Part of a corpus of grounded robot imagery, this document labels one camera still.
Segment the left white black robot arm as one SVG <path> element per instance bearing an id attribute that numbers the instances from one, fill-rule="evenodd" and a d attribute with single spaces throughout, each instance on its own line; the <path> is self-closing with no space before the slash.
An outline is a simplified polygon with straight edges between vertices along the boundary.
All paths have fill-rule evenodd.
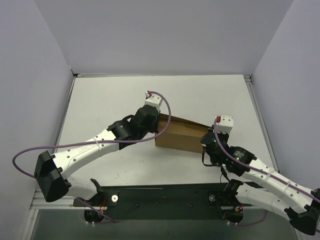
<path id="1" fill-rule="evenodd" d="M 93 178 L 75 177 L 73 174 L 88 163 L 112 152 L 132 145 L 148 133 L 158 129 L 160 108 L 145 104 L 134 115 L 128 115 L 104 129 L 91 139 L 92 144 L 66 151 L 38 156 L 34 177 L 45 200 L 49 203 L 64 196 L 90 201 L 99 198 L 103 190 Z"/>

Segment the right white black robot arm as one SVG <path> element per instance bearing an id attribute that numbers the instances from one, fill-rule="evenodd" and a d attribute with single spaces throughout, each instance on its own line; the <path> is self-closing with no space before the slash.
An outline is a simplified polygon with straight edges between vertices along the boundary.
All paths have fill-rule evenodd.
<path id="1" fill-rule="evenodd" d="M 203 151 L 212 163 L 258 187 L 230 179 L 225 193 L 241 204 L 275 213 L 289 221 L 296 230 L 314 236 L 320 223 L 320 190 L 289 180 L 242 147 L 229 147 L 228 137 L 222 133 L 206 133 L 200 139 Z"/>

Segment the brown cardboard box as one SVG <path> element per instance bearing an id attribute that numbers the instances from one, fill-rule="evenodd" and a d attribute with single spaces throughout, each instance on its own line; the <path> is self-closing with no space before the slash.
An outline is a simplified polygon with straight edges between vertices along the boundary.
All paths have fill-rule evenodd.
<path id="1" fill-rule="evenodd" d="M 176 116 L 172 116 L 170 122 L 168 119 L 167 114 L 160 114 L 157 130 L 164 133 L 155 139 L 155 146 L 202 153 L 203 146 L 200 140 L 210 127 Z"/>

